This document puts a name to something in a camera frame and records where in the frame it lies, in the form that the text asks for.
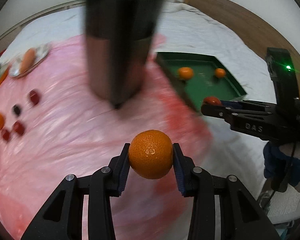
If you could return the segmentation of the person right hand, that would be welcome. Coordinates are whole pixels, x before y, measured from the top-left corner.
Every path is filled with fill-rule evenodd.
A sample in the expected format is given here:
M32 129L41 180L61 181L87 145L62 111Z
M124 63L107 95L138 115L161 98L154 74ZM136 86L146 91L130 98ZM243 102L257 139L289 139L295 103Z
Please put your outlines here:
M300 184L300 144L267 142L263 149L264 176L266 179L285 179L292 187Z

